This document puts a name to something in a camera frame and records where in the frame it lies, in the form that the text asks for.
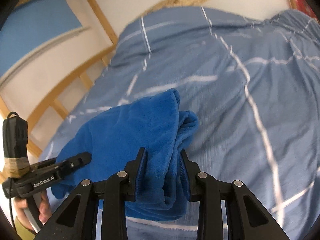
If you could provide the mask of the person left hand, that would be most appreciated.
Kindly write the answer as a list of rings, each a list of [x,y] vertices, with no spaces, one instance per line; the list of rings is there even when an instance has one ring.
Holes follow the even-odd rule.
[[[14,207],[17,213],[17,220],[28,230],[33,231],[33,227],[29,222],[27,216],[24,213],[24,210],[28,207],[27,200],[22,198],[14,199]],[[47,196],[47,191],[41,192],[41,202],[39,205],[39,221],[42,224],[45,224],[47,220],[51,217],[52,211]]]

